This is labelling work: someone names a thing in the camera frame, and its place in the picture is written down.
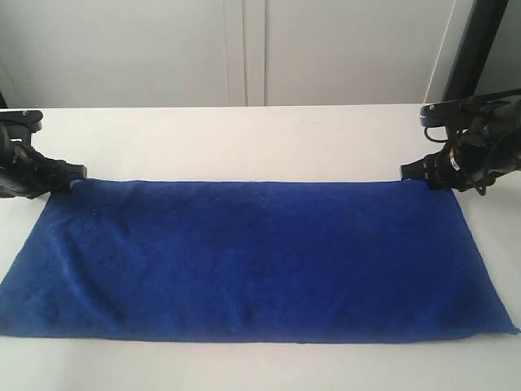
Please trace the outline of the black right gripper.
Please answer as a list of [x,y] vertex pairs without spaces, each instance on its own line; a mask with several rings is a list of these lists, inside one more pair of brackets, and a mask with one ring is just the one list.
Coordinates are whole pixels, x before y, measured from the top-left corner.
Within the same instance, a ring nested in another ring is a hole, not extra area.
[[519,120],[478,119],[466,130],[448,126],[446,135],[439,152],[400,167],[401,181],[484,196],[498,178],[520,170]]

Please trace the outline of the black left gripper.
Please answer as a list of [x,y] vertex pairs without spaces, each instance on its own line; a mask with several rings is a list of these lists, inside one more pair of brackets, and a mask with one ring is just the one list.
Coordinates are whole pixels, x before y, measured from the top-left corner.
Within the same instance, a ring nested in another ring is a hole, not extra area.
[[9,138],[1,125],[1,198],[34,199],[52,191],[70,191],[86,180],[86,167],[43,156],[33,147]]

